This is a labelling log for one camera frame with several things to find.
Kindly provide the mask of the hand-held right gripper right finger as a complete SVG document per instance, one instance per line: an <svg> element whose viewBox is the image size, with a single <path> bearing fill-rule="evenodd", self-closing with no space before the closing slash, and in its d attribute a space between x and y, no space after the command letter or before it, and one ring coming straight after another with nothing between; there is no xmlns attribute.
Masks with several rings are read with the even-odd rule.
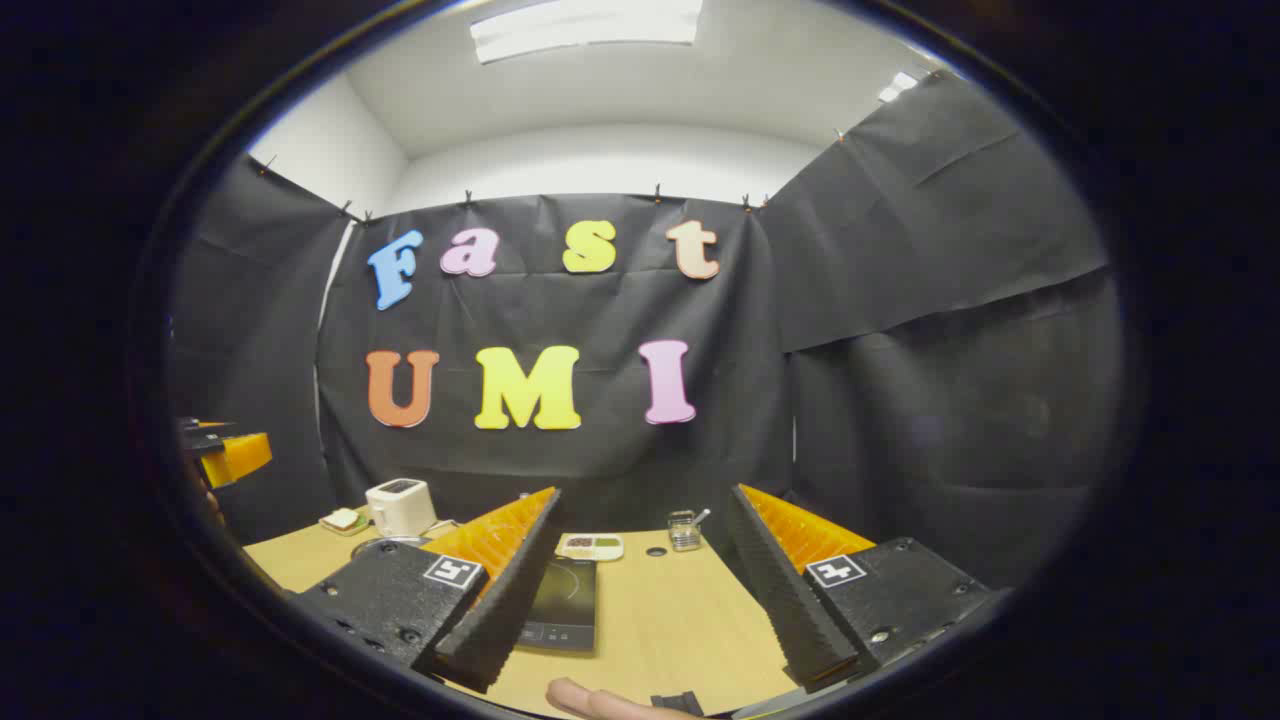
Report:
<svg viewBox="0 0 1280 720"><path fill-rule="evenodd" d="M896 664L1004 597L918 539L874 543L750 486L733 487L726 523L808 692Z"/></svg>

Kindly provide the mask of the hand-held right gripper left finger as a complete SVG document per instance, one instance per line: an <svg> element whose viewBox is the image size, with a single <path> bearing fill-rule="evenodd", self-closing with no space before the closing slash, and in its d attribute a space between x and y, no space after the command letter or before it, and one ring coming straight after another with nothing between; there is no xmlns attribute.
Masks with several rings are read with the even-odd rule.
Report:
<svg viewBox="0 0 1280 720"><path fill-rule="evenodd" d="M484 693L554 556L561 500L548 487L421 546L379 539L300 600L352 644Z"/></svg>

